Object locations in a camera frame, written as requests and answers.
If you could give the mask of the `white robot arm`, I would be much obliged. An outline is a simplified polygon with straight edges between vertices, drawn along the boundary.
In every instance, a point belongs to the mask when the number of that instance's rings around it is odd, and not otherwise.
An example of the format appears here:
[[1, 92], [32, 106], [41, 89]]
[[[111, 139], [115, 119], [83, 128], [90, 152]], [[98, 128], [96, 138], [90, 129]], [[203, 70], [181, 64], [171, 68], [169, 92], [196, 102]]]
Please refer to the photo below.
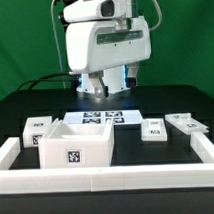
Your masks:
[[138, 0], [67, 0], [67, 61], [76, 91], [104, 99], [137, 85], [139, 62], [151, 54], [150, 32]]

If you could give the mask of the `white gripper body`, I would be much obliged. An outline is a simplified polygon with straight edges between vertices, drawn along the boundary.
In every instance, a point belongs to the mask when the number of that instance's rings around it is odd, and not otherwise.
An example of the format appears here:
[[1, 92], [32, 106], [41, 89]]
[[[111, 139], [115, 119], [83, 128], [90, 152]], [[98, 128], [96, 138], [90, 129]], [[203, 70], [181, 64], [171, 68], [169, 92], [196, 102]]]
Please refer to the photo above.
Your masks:
[[72, 23], [66, 31], [68, 65], [76, 74], [110, 69], [147, 60], [151, 54], [148, 25], [135, 18], [129, 30], [114, 21]]

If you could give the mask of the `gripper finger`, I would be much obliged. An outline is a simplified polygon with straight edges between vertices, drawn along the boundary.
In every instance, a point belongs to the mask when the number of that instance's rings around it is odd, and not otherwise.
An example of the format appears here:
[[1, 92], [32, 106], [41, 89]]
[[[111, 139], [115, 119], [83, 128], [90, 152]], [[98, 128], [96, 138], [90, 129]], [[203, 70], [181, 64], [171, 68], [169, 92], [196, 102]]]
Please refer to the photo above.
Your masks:
[[102, 72], [92, 72], [88, 75], [89, 81], [91, 82], [95, 95], [103, 95], [104, 82], [102, 80]]
[[126, 77], [126, 84], [128, 86], [136, 86], [139, 64], [130, 63], [127, 65], [127, 69], [128, 69], [128, 71], [127, 71], [127, 77]]

